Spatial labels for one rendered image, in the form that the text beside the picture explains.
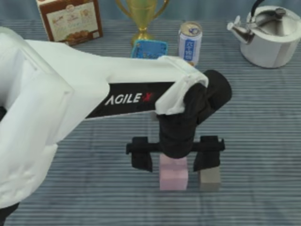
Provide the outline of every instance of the beverage can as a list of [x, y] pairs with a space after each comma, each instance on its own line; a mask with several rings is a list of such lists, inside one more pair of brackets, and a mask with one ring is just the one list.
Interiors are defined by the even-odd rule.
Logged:
[[178, 39], [179, 57], [192, 66], [198, 64], [202, 37], [203, 29], [200, 24], [185, 22], [181, 25]]

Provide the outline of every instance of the ribbed surface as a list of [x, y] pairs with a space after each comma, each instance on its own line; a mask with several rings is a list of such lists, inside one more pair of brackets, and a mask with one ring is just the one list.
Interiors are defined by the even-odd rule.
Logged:
[[[150, 26], [157, 39], [168, 41], [170, 55], [180, 24], [158, 20]], [[220, 71], [233, 88], [232, 101], [198, 128], [198, 136], [225, 138], [220, 192], [199, 192], [192, 172], [186, 192], [160, 192], [158, 155], [152, 174], [131, 168], [126, 143], [134, 136], [158, 139], [158, 124], [148, 114], [86, 121], [61, 142], [47, 179], [6, 226], [301, 225], [301, 49], [287, 66], [264, 70], [242, 58], [226, 22], [201, 24], [198, 68]], [[46, 40], [40, 22], [0, 25]], [[104, 38], [75, 48], [130, 56], [135, 26], [103, 21], [103, 28]]]

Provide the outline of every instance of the blue packet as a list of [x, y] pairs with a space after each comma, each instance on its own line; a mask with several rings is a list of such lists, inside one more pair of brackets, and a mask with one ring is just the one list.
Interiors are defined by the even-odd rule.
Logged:
[[158, 59], [167, 55], [168, 44], [164, 41], [137, 40], [132, 50], [132, 58]]

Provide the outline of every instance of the kettle lid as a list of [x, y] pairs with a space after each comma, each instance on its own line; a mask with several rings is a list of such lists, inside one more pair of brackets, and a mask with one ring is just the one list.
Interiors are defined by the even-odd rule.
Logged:
[[265, 10], [252, 19], [254, 28], [263, 33], [284, 37], [293, 34], [298, 29], [299, 21], [289, 15], [284, 8]]

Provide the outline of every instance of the red x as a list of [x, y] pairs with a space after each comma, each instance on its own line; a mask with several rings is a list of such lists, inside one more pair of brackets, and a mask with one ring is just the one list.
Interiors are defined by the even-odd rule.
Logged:
[[151, 100], [152, 93], [146, 93], [145, 96], [143, 97], [143, 102], [148, 102]]

